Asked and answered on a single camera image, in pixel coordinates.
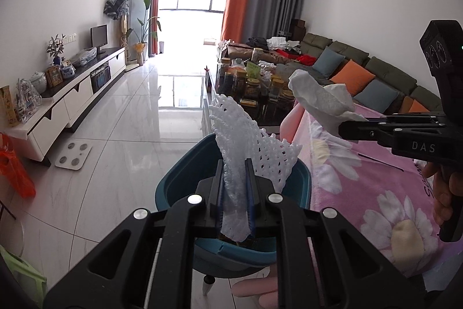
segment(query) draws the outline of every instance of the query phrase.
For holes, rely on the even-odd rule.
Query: computer monitor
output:
[[[108,44],[108,30],[107,25],[100,25],[90,29],[90,39],[92,40],[92,47],[96,47],[96,54],[104,52],[100,50],[102,46]]]

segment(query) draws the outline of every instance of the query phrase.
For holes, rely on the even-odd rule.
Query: sofa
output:
[[[323,55],[325,49],[330,49],[331,51],[344,56],[342,61],[336,67],[336,69],[330,74],[327,75],[321,74],[317,71],[317,62],[318,58]],[[394,67],[393,65],[382,61],[376,57],[369,57],[369,53],[366,53],[360,49],[352,47],[350,45],[344,44],[339,41],[333,41],[327,37],[323,37],[317,34],[307,33],[304,39],[300,43],[300,49],[303,54],[308,54],[317,58],[315,65],[310,67],[303,65],[297,61],[291,61],[285,64],[285,66],[290,67],[291,70],[302,69],[308,71],[311,76],[313,76],[320,85],[328,85],[337,83],[345,83],[343,78],[346,78],[345,74],[341,74],[346,70],[347,65],[350,61],[349,66],[355,66],[358,70],[358,67],[362,67],[365,72],[370,73],[371,81],[374,81],[374,85],[367,85],[367,87],[381,87],[382,89],[392,89],[395,90],[398,94],[394,100],[389,104],[386,110],[381,111],[383,114],[393,114],[393,113],[407,113],[409,111],[442,111],[442,103],[438,96],[430,92],[429,90],[418,85],[417,80],[407,73],[403,72],[399,68]],[[365,100],[368,100],[369,96],[358,94],[354,97],[354,102],[369,106],[366,104]]]

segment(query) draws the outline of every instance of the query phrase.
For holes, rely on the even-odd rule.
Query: human hand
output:
[[[442,178],[440,165],[429,162],[423,169],[423,176],[428,178],[432,175],[434,175],[434,183],[432,184],[434,208],[432,216],[434,221],[441,226],[444,221],[449,220],[452,216],[452,195],[463,196],[463,173],[454,172],[447,185]]]

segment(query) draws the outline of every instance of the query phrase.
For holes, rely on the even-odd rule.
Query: green stool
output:
[[[14,254],[11,254],[2,245],[0,245],[0,254],[12,273],[17,272],[35,280],[37,288],[35,302],[39,307],[42,307],[43,298],[46,294],[47,278],[34,269],[30,263],[27,263],[25,260],[15,256]]]

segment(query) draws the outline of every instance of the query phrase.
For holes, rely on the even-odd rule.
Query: bonsai plant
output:
[[[63,43],[64,34],[62,34],[61,38],[58,38],[56,35],[55,38],[50,38],[48,42],[47,53],[53,58],[54,65],[61,65],[61,58],[59,54],[62,54],[64,51],[64,43]]]
[[[145,17],[144,17],[143,21],[138,19],[138,22],[140,23],[140,25],[142,27],[141,28],[141,35],[139,36],[137,34],[137,32],[135,32],[133,30],[133,28],[129,28],[127,30],[127,33],[126,33],[126,39],[129,38],[129,36],[130,36],[130,34],[132,32],[135,33],[135,35],[137,36],[138,43],[133,45],[133,47],[134,47],[135,51],[137,52],[137,62],[138,62],[139,65],[143,65],[144,60],[143,60],[142,54],[144,53],[144,51],[146,49],[146,43],[147,43],[147,40],[148,40],[148,36],[150,34],[152,34],[153,39],[157,40],[157,32],[156,31],[150,32],[150,26],[151,26],[152,21],[154,19],[156,19],[157,27],[161,31],[161,23],[159,23],[158,17],[153,16],[153,17],[148,18],[148,11],[150,9],[151,0],[143,0],[143,2],[144,2],[144,5],[145,5]]]

